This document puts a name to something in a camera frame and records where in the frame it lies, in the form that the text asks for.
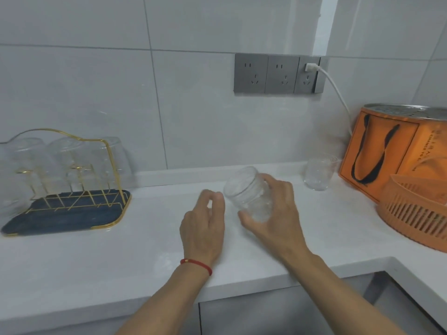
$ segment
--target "gold wire cup holder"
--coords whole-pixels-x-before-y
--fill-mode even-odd
[[[116,167],[115,159],[107,140],[86,139],[52,128],[29,129],[15,135],[8,144],[18,136],[32,131],[49,131],[63,134],[67,137],[85,142],[101,142],[107,150],[110,165],[113,171],[114,185],[118,189],[111,189],[107,182],[107,188],[96,173],[93,164],[89,164],[89,171],[93,175],[98,189],[87,189],[85,179],[82,176],[82,168],[79,165],[71,167],[77,174],[81,191],[73,191],[71,183],[69,191],[54,192],[50,181],[45,177],[44,170],[19,168],[16,173],[21,173],[29,180],[27,185],[33,192],[30,207],[23,213],[11,219],[2,229],[5,236],[36,235],[64,231],[79,231],[85,229],[108,228],[117,224],[123,217],[131,200],[129,191],[123,190],[120,175]],[[36,181],[40,182],[44,195],[37,193]]]

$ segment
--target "person's left hand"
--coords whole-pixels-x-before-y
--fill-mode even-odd
[[[225,200],[220,192],[205,189],[193,210],[187,212],[180,225],[185,259],[194,259],[212,267],[224,243]]]

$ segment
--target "red string bracelet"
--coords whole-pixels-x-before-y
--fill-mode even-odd
[[[187,262],[189,262],[189,263],[193,263],[193,264],[195,264],[195,265],[199,265],[199,266],[201,266],[201,267],[204,267],[206,270],[208,270],[210,276],[211,276],[212,273],[213,273],[213,270],[212,270],[209,266],[207,266],[206,264],[204,264],[204,263],[202,263],[202,262],[200,262],[200,261],[196,261],[196,260],[193,260],[193,259],[182,259],[182,260],[180,260],[180,264],[181,264],[181,265],[184,264],[184,263],[187,263]]]

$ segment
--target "kitchen counter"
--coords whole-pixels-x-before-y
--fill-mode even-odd
[[[311,251],[340,277],[385,270],[447,329],[447,254],[388,227],[375,204],[334,176],[312,191],[295,190]],[[178,228],[203,188],[224,182],[132,190],[120,223],[110,229],[0,238],[0,333],[14,334],[129,315],[156,292],[183,257]],[[223,253],[198,302],[297,285],[285,268],[243,230],[227,203]]]

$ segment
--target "white power cord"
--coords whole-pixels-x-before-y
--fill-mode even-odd
[[[340,101],[342,102],[343,106],[346,109],[346,113],[348,114],[348,120],[349,120],[349,124],[348,124],[349,134],[351,134],[351,136],[352,136],[351,113],[349,112],[348,105],[346,104],[345,100],[343,99],[343,96],[341,95],[340,91],[338,90],[337,86],[335,85],[334,80],[332,80],[332,78],[330,77],[329,73],[327,71],[325,71],[323,68],[321,68],[319,65],[317,65],[316,63],[306,63],[305,71],[318,71],[318,72],[321,72],[324,75],[326,75],[326,78],[329,80],[329,82],[331,82],[332,86],[334,87],[335,92],[338,95],[338,98],[340,99]]]

